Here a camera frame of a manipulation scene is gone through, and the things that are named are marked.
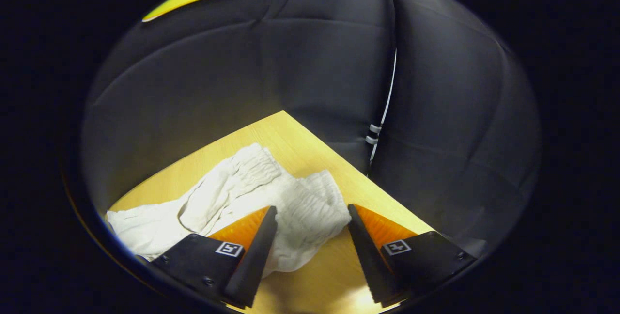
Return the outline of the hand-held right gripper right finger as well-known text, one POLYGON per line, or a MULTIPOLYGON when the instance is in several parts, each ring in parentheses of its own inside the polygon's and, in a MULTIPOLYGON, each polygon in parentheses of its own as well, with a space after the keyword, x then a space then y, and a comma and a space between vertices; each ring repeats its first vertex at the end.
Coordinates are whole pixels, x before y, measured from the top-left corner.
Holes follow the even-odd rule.
POLYGON ((419 300, 476 262, 439 232, 416 233, 358 204, 348 230, 372 299, 382 307, 419 300))

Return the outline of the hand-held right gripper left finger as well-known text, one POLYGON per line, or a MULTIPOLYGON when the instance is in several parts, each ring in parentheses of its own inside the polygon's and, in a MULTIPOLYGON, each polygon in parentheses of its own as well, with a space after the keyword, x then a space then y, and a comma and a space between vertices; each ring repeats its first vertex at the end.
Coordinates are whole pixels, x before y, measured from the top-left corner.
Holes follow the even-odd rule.
POLYGON ((277 209, 266 206, 210 236, 190 233, 149 268, 203 300, 254 305, 277 232, 277 209))

